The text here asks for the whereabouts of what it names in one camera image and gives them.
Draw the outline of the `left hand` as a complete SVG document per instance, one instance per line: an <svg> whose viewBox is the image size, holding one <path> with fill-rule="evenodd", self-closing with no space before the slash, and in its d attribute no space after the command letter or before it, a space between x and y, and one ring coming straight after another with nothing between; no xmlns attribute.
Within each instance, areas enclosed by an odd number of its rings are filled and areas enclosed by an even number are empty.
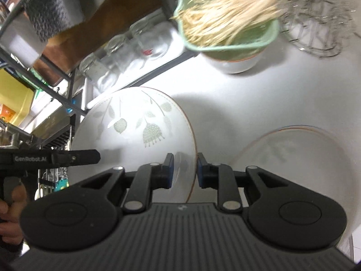
<svg viewBox="0 0 361 271"><path fill-rule="evenodd" d="M9 206L1 201L1 237L3 242L10 245L20 245L23 240L19 219L28 203L26 188L23 184L17 185L12 191L13 203Z"/></svg>

